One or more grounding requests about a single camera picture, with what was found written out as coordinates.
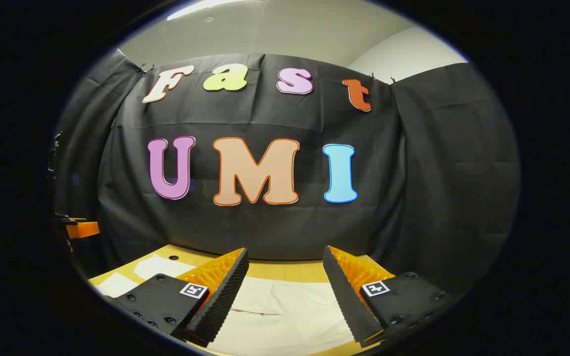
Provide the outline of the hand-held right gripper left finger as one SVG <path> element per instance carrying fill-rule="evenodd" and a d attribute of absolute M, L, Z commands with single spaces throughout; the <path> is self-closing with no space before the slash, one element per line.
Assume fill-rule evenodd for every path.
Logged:
<path fill-rule="evenodd" d="M 239 248 L 182 274 L 155 273 L 105 300 L 163 333 L 206 347 L 224 324 L 248 268 L 247 249 Z"/>

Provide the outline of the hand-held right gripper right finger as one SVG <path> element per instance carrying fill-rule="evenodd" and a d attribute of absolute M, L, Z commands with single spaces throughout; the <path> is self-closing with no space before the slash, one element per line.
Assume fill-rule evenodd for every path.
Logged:
<path fill-rule="evenodd" d="M 355 342 L 395 345 L 434 322 L 456 302 L 415 272 L 393 274 L 333 246 L 323 267 Z"/>

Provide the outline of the white jeans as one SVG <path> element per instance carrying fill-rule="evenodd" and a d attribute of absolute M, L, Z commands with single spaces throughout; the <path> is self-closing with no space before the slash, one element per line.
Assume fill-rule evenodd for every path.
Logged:
<path fill-rule="evenodd" d="M 220 356 L 351 356 L 362 351 L 321 261 L 251 261 L 215 341 Z"/>

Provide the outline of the black backdrop cloth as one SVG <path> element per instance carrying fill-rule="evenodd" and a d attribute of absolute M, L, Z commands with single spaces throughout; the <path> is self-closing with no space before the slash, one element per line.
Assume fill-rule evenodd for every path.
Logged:
<path fill-rule="evenodd" d="M 55 210 L 99 223 L 73 243 L 96 276 L 165 245 L 314 261 L 331 245 L 471 289 L 513 224 L 511 122 L 468 63 L 386 84 L 273 54 L 144 72 L 119 51 L 72 91 Z"/>

